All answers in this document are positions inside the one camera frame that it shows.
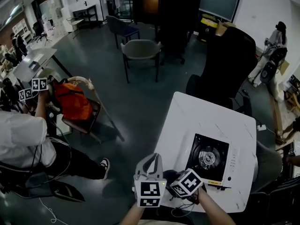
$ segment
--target cardboard box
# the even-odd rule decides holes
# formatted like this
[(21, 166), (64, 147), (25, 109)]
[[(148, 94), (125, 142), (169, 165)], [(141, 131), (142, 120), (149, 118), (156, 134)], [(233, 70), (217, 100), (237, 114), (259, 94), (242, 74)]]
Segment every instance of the cardboard box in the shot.
[(231, 22), (219, 22), (215, 35), (222, 36), (228, 27), (236, 27), (236, 26)]

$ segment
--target orange bag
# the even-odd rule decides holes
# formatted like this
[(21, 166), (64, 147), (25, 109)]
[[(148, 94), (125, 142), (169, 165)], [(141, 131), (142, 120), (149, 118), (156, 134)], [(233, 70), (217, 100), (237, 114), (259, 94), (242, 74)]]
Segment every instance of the orange bag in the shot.
[(83, 90), (72, 83), (54, 82), (55, 98), (62, 108), (64, 118), (87, 120), (92, 113), (92, 106)]

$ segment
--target blue chair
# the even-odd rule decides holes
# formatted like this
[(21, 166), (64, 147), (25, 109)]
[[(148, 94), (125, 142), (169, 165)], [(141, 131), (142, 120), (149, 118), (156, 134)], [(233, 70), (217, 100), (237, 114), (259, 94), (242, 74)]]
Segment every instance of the blue chair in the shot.
[(130, 27), (127, 25), (126, 22), (120, 20), (119, 18), (113, 17), (113, 16), (106, 16), (106, 20), (108, 23), (109, 30), (114, 33), (114, 36), (116, 38), (116, 45), (118, 46), (118, 37), (117, 35), (120, 35), (122, 37), (125, 37), (126, 42), (131, 40), (131, 36), (137, 33), (137, 36), (140, 38), (140, 30), (138, 28)]

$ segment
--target black pants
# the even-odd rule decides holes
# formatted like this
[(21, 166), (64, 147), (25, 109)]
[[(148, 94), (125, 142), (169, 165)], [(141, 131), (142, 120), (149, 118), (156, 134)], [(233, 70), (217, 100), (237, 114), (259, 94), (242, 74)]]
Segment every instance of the black pants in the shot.
[[(56, 159), (53, 164), (46, 168), (46, 173), (51, 176), (57, 176), (63, 172), (70, 161), (70, 148), (61, 143), (52, 142), (56, 150)], [(68, 169), (62, 175), (77, 175), (88, 179), (103, 179), (105, 168), (99, 166), (84, 153), (71, 148), (72, 157)]]

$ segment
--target dark gray floor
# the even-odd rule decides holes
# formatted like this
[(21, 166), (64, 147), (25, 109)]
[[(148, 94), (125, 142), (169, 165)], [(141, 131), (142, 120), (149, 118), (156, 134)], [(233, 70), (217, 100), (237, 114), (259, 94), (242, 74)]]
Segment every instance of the dark gray floor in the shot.
[[(154, 38), (153, 28), (145, 24), (137, 26), (141, 30), (141, 38)], [(186, 63), (181, 65), (179, 60), (171, 57), (160, 67), (158, 83), (154, 81), (154, 61), (142, 65), (132, 62), (129, 72), (131, 83), (127, 84), (122, 53), (116, 49), (114, 36), (107, 26), (81, 30), (74, 40), (72, 36), (64, 37), (54, 46), (58, 49), (57, 58), (72, 75), (92, 80), (126, 141), (113, 138), (113, 130), (103, 125), (97, 126), (94, 131), (101, 139), (108, 139), (102, 145), (89, 136), (73, 132), (68, 136), (72, 147), (98, 162), (103, 157), (110, 159), (108, 179), (94, 181), (80, 177), (63, 178), (62, 181), (75, 186), (82, 193), (86, 200), (84, 203), (53, 197), (42, 200), (53, 209), (57, 218), (69, 225), (112, 225), (120, 221), (134, 203), (131, 186), (135, 166), (154, 151), (173, 93), (185, 92), (189, 77), (203, 72), (206, 45), (192, 37), (184, 54)], [(244, 88), (251, 96), (253, 115), (273, 130), (266, 87), (254, 89), (246, 82)], [(242, 103), (241, 96), (237, 95), (237, 100)], [(268, 147), (275, 146), (272, 133), (261, 132), (257, 137)], [(38, 199), (24, 200), (14, 194), (7, 195), (5, 201), (0, 199), (0, 216), (4, 221), (14, 221), (17, 225), (51, 224), (52, 218)], [(194, 222), (201, 221), (201, 224), (207, 221), (204, 214), (194, 213), (192, 217)]]

